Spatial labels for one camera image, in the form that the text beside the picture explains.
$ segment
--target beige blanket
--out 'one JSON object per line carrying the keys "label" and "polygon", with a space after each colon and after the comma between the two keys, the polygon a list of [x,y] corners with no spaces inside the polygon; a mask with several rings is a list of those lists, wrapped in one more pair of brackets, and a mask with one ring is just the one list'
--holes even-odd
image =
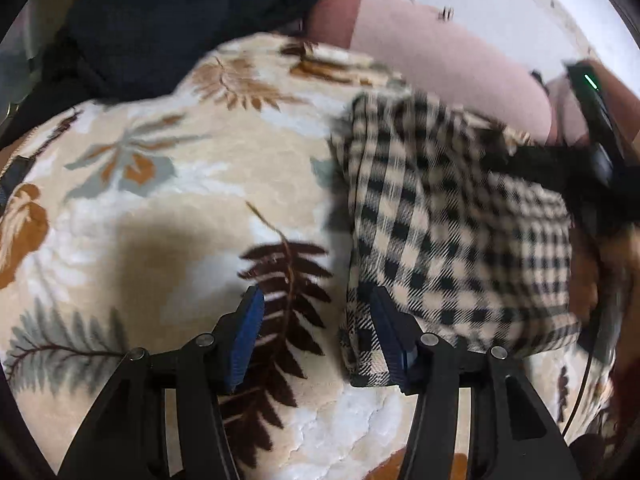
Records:
{"label": "beige blanket", "polygon": [[[287,43],[261,34],[226,44],[164,98],[79,105],[12,195],[0,223],[0,357],[55,470],[127,349],[179,348],[256,279],[270,300],[260,373],[222,399],[239,467],[249,478],[354,480],[404,446],[415,399],[349,386],[340,361],[351,237],[326,140],[363,88],[407,90],[367,57],[300,63],[298,46],[281,52]],[[72,113],[16,153],[33,153]],[[278,263],[269,280],[265,262]],[[530,361],[555,418],[568,416],[584,361],[575,348]],[[571,434],[609,393],[594,367]]]}

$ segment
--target black and white plaid garment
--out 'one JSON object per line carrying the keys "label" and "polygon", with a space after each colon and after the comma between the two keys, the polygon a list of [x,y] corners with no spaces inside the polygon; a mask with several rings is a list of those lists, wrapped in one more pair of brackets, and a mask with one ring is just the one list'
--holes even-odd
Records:
{"label": "black and white plaid garment", "polygon": [[470,116],[434,96],[363,94],[351,113],[351,131],[332,134],[353,221],[340,328],[351,383],[388,383],[363,283],[470,350],[523,356],[575,341],[561,197],[484,171]]}

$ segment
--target green led light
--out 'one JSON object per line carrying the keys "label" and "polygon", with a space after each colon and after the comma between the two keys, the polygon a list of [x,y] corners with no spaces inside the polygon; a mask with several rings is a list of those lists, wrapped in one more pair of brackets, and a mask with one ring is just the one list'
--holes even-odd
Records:
{"label": "green led light", "polygon": [[590,83],[591,86],[593,86],[596,90],[598,89],[598,86],[596,85],[596,83],[593,82],[593,79],[591,79],[588,75],[584,75],[584,78]]}

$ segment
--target person's hand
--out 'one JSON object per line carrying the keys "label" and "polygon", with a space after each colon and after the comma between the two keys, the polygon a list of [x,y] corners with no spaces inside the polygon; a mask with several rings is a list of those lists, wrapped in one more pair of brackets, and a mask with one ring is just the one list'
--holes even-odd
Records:
{"label": "person's hand", "polygon": [[[572,245],[569,310],[588,322],[598,302],[598,264],[579,230],[570,234]],[[610,272],[628,272],[631,294],[616,346],[616,370],[623,372],[640,359],[640,230],[630,226],[598,243],[600,259]]]}

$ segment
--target orange flower print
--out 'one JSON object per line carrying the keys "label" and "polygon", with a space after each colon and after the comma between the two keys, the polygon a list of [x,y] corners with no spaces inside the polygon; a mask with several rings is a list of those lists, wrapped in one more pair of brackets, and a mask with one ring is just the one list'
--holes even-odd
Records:
{"label": "orange flower print", "polygon": [[25,256],[37,251],[49,231],[47,212],[35,203],[40,190],[22,184],[9,200],[0,221],[0,288],[15,279],[15,271]]}

